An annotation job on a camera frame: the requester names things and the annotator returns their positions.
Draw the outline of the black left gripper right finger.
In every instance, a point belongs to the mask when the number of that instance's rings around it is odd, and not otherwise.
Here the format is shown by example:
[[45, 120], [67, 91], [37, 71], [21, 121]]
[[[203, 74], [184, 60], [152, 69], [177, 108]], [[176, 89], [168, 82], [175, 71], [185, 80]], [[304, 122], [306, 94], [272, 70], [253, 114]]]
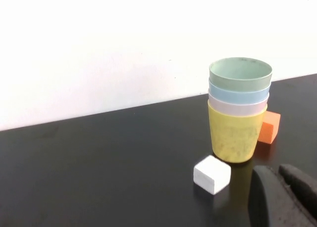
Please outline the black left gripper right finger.
[[298, 211], [316, 227], [317, 180], [290, 164], [281, 164], [278, 173]]

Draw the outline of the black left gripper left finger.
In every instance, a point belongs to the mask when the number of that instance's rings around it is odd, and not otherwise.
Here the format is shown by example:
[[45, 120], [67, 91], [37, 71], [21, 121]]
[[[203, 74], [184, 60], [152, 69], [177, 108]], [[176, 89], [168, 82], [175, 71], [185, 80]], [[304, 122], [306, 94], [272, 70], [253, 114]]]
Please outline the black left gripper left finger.
[[267, 166], [252, 171], [248, 212], [253, 227], [303, 227], [305, 214], [290, 189]]

